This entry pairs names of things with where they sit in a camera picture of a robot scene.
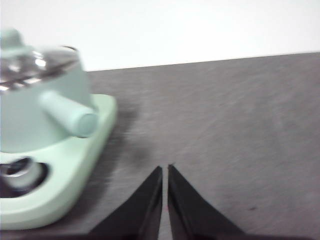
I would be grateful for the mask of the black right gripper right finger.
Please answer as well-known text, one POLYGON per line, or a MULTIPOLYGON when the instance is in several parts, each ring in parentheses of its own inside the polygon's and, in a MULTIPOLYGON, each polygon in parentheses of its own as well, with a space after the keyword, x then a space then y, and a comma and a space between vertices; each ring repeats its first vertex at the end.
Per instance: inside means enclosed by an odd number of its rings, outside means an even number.
POLYGON ((210 205, 170 164, 167 204, 174 240, 220 240, 246 233, 210 205))

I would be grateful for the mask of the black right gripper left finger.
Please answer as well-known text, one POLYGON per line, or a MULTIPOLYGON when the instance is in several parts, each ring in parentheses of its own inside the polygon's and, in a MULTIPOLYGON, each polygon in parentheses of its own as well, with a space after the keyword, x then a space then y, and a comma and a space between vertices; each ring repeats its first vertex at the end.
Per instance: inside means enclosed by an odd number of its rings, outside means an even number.
POLYGON ((163 170, 157 166, 133 194, 90 233, 101 240, 157 240, 163 206, 163 170))

